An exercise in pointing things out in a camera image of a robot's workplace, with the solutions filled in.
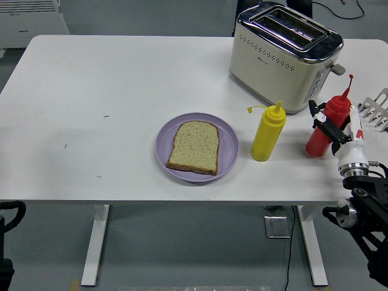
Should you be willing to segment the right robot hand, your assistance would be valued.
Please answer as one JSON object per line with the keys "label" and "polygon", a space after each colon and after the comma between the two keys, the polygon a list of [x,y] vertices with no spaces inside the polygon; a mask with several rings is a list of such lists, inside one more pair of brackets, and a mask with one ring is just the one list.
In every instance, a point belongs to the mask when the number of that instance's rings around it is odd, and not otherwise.
{"label": "right robot hand", "polygon": [[332,142],[332,153],[338,159],[340,175],[368,175],[369,161],[363,152],[364,135],[358,109],[350,106],[348,123],[341,129],[323,113],[323,105],[317,105],[314,100],[310,100],[309,110],[314,128],[319,128]]}

